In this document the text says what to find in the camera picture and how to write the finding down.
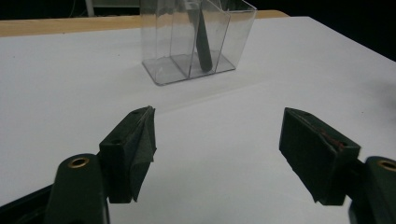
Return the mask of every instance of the white tabletop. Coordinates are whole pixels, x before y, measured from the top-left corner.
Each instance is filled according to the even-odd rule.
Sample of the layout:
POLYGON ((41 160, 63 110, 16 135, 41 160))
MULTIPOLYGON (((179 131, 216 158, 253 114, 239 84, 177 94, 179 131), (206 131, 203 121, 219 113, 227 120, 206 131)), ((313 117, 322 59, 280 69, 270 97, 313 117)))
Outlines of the white tabletop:
POLYGON ((310 18, 255 20, 235 71, 168 86, 141 65, 140 31, 0 38, 0 205, 53 182, 130 111, 156 110, 139 202, 112 223, 348 223, 314 203, 278 150, 283 110, 313 113, 396 159, 396 63, 310 18))

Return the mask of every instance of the wooden table surface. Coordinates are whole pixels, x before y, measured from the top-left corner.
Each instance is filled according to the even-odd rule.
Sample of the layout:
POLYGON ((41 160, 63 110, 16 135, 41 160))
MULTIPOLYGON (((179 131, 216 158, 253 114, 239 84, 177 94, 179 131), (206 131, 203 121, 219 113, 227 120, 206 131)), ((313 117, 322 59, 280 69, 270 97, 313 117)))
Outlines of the wooden table surface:
MULTIPOLYGON (((288 17, 277 10, 259 10, 257 19, 288 17)), ((0 36, 49 35, 140 27, 140 16, 0 21, 0 36)))

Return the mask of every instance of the plastic compartment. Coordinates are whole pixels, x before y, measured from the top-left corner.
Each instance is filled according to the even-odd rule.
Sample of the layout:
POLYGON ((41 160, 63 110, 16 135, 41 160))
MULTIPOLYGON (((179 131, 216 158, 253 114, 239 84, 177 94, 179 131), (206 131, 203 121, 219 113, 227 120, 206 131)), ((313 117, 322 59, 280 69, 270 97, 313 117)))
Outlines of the plastic compartment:
POLYGON ((143 65, 164 85, 234 70, 256 8, 242 0, 140 1, 143 65))

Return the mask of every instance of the transparent plastic box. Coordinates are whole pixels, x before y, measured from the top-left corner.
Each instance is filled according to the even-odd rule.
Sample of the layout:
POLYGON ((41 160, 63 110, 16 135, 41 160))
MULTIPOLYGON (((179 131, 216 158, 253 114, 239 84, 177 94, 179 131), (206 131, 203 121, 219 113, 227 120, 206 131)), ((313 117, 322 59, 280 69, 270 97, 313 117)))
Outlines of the transparent plastic box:
POLYGON ((234 70, 256 11, 242 0, 142 0, 143 65, 158 85, 234 70))

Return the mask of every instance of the white table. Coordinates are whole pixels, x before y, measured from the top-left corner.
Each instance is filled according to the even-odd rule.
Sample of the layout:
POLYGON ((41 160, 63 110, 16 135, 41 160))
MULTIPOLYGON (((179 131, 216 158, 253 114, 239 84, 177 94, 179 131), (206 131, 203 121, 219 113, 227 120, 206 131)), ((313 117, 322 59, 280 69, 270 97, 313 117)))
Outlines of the white table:
POLYGON ((139 29, 0 38, 0 204, 53 182, 130 111, 156 111, 139 202, 112 223, 348 223, 315 204, 278 150, 287 107, 396 159, 396 63, 309 18, 255 20, 235 71, 158 87, 139 29))

